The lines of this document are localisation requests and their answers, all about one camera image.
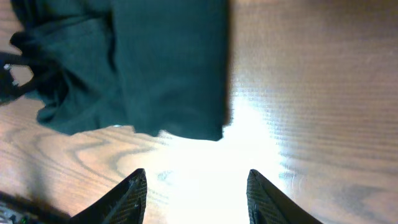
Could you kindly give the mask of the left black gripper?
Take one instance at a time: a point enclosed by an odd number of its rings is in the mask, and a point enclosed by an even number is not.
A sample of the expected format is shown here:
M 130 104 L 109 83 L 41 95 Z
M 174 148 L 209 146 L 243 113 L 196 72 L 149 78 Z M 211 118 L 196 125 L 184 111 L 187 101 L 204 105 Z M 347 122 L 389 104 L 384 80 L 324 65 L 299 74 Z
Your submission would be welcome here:
M 11 73 L 13 65 L 31 66 L 36 61 L 21 55 L 1 52 L 1 104 L 6 105 L 17 100 L 26 93 L 36 89 L 36 80 L 32 78 L 23 85 L 19 85 Z

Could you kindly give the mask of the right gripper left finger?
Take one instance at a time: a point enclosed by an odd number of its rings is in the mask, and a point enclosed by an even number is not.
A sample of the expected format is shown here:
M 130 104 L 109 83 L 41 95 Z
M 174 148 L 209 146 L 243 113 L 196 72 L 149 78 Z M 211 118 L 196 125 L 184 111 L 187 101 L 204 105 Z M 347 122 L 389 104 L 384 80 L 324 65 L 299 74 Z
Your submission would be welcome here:
M 97 202 L 71 217 L 70 224 L 142 224 L 146 197 L 146 172 L 136 169 Z

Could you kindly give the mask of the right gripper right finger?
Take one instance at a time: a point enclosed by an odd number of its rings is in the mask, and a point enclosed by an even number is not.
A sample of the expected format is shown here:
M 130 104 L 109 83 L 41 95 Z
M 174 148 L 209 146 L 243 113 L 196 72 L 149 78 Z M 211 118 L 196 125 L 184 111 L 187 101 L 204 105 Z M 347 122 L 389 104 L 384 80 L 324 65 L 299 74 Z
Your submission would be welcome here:
M 322 224 L 256 169 L 249 171 L 246 196 L 250 224 Z

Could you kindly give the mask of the black t-shirt with logo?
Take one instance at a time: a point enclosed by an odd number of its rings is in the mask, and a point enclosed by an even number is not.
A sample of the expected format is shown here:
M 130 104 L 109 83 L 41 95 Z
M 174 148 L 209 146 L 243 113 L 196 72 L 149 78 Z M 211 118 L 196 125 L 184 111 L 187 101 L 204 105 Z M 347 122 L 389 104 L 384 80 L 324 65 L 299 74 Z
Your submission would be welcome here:
M 13 1 L 11 37 L 51 73 L 34 94 L 37 122 L 73 135 L 132 126 L 218 141 L 226 121 L 229 1 Z

